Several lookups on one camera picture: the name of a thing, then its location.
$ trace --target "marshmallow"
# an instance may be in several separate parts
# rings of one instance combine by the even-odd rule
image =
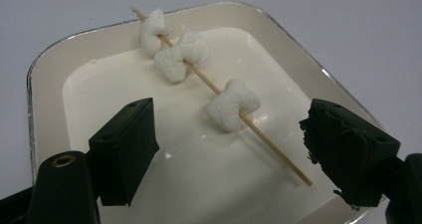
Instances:
[[[140,26],[140,46],[143,48],[143,50],[145,50],[148,56],[153,57],[157,52],[164,48],[164,44],[157,36],[167,36],[170,31],[171,26],[168,19],[164,16],[164,13],[161,9],[156,9]]]
[[[241,128],[239,110],[245,114],[261,106],[259,98],[239,79],[230,80],[225,91],[207,106],[208,115],[224,130],[237,131]]]
[[[209,49],[206,39],[199,33],[184,33],[172,48],[158,52],[154,64],[170,82],[181,82],[186,76],[183,60],[195,66],[206,60]]]

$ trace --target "white surface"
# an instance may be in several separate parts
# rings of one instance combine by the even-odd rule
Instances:
[[[31,185],[26,74],[69,35],[224,0],[0,0],[0,198]],[[422,0],[238,0],[272,15],[402,142],[422,152]],[[384,223],[384,207],[360,223]]]

